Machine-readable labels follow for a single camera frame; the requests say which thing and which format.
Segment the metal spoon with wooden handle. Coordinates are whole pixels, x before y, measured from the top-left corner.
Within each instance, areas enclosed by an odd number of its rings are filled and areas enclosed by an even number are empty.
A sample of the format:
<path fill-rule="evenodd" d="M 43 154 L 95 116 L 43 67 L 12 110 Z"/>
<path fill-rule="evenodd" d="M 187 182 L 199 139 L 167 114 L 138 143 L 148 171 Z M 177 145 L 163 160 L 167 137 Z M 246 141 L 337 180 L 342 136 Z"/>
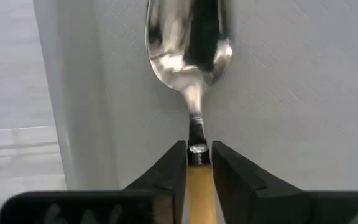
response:
<path fill-rule="evenodd" d="M 145 42 L 157 78 L 183 97 L 190 224 L 218 224 L 203 97 L 232 57 L 232 0 L 148 0 Z"/>

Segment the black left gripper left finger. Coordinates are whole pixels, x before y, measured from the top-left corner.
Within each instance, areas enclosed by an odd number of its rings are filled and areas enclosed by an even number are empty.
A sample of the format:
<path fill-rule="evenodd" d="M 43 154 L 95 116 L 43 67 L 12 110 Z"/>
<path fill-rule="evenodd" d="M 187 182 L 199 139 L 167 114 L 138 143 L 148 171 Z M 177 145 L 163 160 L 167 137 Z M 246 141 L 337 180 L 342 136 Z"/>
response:
<path fill-rule="evenodd" d="M 11 197 L 0 224 L 181 224 L 186 142 L 122 190 L 33 191 Z"/>

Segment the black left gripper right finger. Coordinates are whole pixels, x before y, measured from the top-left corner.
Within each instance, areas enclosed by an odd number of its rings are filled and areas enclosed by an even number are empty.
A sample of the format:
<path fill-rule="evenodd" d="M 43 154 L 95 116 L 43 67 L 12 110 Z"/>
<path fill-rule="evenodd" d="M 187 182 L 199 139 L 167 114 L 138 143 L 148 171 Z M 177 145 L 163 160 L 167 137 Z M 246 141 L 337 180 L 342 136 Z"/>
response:
<path fill-rule="evenodd" d="M 358 191 L 306 191 L 221 141 L 213 174 L 226 224 L 358 224 Z"/>

